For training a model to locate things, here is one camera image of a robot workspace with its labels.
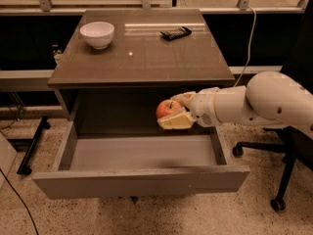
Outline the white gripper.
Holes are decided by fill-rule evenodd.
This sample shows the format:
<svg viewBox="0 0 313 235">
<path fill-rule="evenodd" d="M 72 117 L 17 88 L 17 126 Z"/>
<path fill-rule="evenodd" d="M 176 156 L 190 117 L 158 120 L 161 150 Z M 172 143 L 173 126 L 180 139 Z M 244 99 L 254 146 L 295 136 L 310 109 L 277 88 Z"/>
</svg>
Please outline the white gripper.
<svg viewBox="0 0 313 235">
<path fill-rule="evenodd" d="M 179 102 L 183 107 L 174 113 L 161 117 L 157 123 L 162 129 L 189 129 L 196 122 L 202 127 L 218 126 L 220 121 L 215 112 L 215 96 L 218 87 L 177 94 L 171 100 Z"/>
</svg>

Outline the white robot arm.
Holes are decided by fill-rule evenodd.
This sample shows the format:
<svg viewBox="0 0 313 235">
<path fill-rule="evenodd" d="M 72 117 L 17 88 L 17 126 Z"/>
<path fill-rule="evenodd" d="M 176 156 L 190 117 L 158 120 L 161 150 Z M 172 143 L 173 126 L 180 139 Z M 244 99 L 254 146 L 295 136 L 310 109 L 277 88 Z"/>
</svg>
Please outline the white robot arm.
<svg viewBox="0 0 313 235">
<path fill-rule="evenodd" d="M 313 138 L 313 94 L 277 71 L 255 75 L 247 85 L 211 87 L 177 94 L 156 108 L 163 129 L 189 129 L 223 123 L 270 128 L 291 126 Z"/>
</svg>

